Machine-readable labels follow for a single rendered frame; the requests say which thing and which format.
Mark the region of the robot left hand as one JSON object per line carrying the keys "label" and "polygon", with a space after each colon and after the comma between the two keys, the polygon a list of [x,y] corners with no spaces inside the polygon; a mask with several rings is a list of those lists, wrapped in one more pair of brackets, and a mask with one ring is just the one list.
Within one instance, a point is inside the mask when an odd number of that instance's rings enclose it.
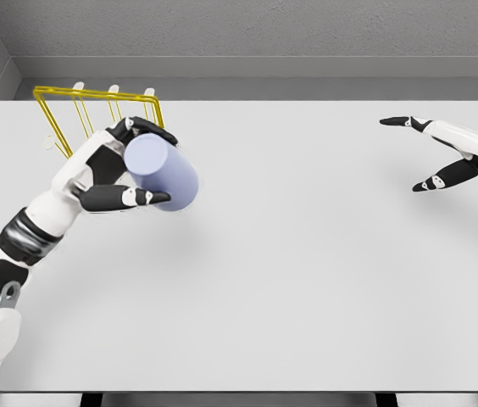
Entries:
{"label": "robot left hand", "polygon": [[53,178],[52,188],[72,197],[87,212],[110,212],[170,201],[167,192],[119,185],[126,172],[125,148],[143,134],[154,134],[167,146],[178,140],[150,120],[131,116],[95,132]]}

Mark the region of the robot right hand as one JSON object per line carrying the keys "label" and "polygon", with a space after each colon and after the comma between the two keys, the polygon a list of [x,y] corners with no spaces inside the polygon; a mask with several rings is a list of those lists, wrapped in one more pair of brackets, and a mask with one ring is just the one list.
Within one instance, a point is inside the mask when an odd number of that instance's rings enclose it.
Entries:
{"label": "robot right hand", "polygon": [[414,192],[448,189],[478,176],[478,131],[445,120],[428,120],[414,116],[395,116],[380,120],[382,125],[410,127],[461,155],[424,181],[415,184]]}

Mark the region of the lavender cup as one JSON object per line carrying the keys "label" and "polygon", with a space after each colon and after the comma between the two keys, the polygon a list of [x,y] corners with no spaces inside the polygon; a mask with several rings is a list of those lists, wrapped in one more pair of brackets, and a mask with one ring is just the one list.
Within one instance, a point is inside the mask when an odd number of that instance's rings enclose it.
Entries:
{"label": "lavender cup", "polygon": [[197,196],[199,183],[193,165],[177,147],[158,135],[135,137],[125,149],[124,161],[138,187],[170,195],[170,201],[157,204],[163,211],[185,209]]}

